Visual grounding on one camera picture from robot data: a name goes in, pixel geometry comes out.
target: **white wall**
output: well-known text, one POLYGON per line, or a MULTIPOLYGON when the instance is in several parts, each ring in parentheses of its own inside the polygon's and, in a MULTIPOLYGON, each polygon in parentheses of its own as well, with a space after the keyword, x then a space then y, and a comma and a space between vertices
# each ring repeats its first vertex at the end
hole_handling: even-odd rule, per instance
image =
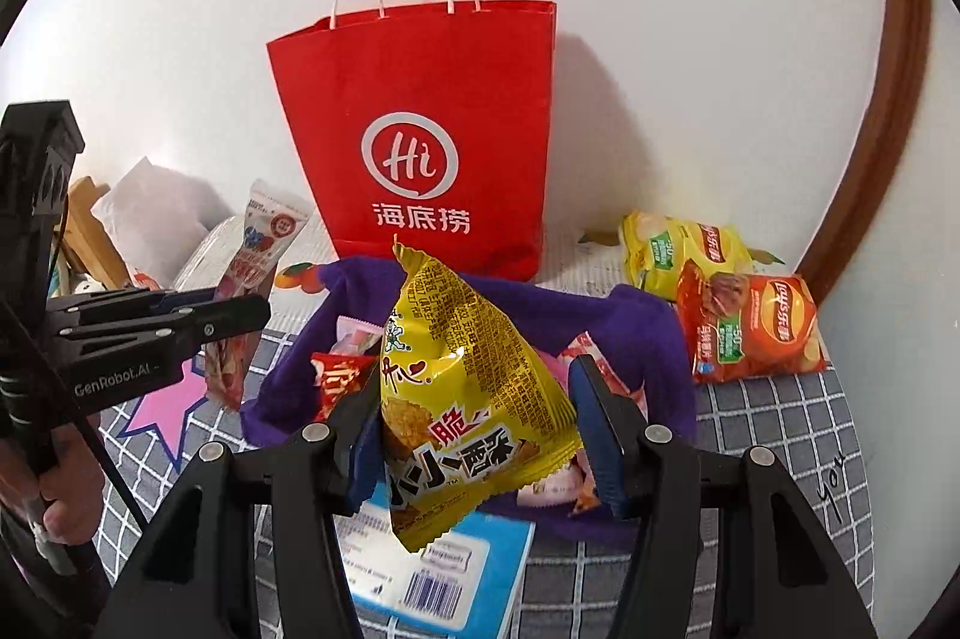
POLYGON ((908 636, 960 565, 960 14, 934 0, 933 16, 893 185, 821 308, 870 484, 882 639, 908 636))
MULTIPOLYGON (((870 94, 883 0, 557 1, 547 218, 732 220, 798 260, 870 94)), ((77 172, 100 180, 149 154, 234 208, 258 175, 305 191, 264 43, 329 5, 30 0, 0 50, 0 102, 69 98, 77 172)))

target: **finger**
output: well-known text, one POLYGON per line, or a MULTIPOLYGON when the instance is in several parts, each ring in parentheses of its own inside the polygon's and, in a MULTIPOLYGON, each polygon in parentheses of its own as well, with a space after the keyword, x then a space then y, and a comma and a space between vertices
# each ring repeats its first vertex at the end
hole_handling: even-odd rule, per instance
POLYGON ((61 465, 40 475, 40 495, 46 500, 90 503, 102 498, 103 490, 104 472, 96 461, 91 465, 66 457, 61 465))
POLYGON ((72 506, 64 500, 57 500, 43 514, 43 525, 50 540, 57 544, 85 544, 100 527, 102 510, 102 503, 99 506, 92 503, 72 506))
POLYGON ((59 465, 40 476, 43 497, 71 503, 97 499, 104 489, 104 472, 77 429, 73 426, 57 428, 54 443, 59 453, 59 465))
POLYGON ((3 491, 4 503, 14 506, 40 495, 37 477, 7 441, 0 441, 0 490, 3 491))

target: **white plastic bag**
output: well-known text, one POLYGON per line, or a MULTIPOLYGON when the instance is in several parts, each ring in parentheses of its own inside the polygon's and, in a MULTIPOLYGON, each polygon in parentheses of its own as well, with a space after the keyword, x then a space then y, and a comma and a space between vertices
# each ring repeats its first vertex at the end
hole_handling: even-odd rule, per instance
POLYGON ((133 284, 171 286, 208 230, 200 190, 144 157, 90 209, 126 262, 133 284))

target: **yellow snack bag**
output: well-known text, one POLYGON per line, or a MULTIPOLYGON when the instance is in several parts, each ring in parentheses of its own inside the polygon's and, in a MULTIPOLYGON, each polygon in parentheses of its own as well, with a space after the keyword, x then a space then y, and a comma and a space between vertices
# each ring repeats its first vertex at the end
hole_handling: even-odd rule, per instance
POLYGON ((582 444, 573 405, 507 316, 424 252, 394 254, 407 281, 384 328, 380 409, 392 525, 417 551, 582 444))
POLYGON ((631 283, 669 301, 677 299, 680 271, 693 260, 714 273, 751 273, 752 260, 733 227, 713 227, 657 214, 633 212, 621 224, 631 283))

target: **black cable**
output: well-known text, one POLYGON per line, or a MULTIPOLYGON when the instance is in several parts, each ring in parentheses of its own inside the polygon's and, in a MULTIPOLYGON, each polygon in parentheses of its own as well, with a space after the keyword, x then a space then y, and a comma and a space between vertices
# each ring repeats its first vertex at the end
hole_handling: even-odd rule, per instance
POLYGON ((133 492, 131 492, 131 489, 127 486, 123 476, 120 476, 117 466, 114 465, 110 459, 107 448, 104 447, 104 443, 100 441, 100 437, 97 436, 96 431, 93 430, 90 421, 83 415, 80 407, 77 406, 77 401, 73 395, 70 394, 69 390, 67 390, 61 378, 59 378, 59 374, 56 373, 56 369, 50 364, 47 356, 40 351, 40 347, 37 347, 34 339, 30 337, 27 329, 23 327, 20 318, 13 312, 13 309, 10 308, 10 304, 2 297, 0 297, 0 325, 3 326, 3 332, 6 337, 16 345, 18 355, 21 356, 26 364, 25 367, 37 376, 37 378, 43 380, 43 383, 46 385, 47 395, 58 396, 51 398, 51 400, 62 405, 70 422, 76 426, 80 435, 83 436, 83 441, 85 441, 89 447, 90 452, 93 452, 93 457, 97 458, 97 462, 104 470, 104 474, 107 475, 107 479, 110 480, 110 484, 113 485, 113 489, 120 495, 120 499, 123 500, 124 505, 130 510, 133 519, 142 532, 142 530, 147 527, 147 518, 140 508, 140 504, 137 503, 136 498, 133 498, 133 492))
POLYGON ((54 279, 54 269, 56 261, 59 260, 59 253, 64 247, 64 233, 66 232, 66 215, 70 212, 70 198, 64 195, 64 213, 61 214, 61 226, 59 227, 59 236, 56 237, 56 246, 54 247, 53 257, 50 257, 50 270, 47 272, 47 289, 43 291, 44 297, 50 294, 50 283, 54 279))

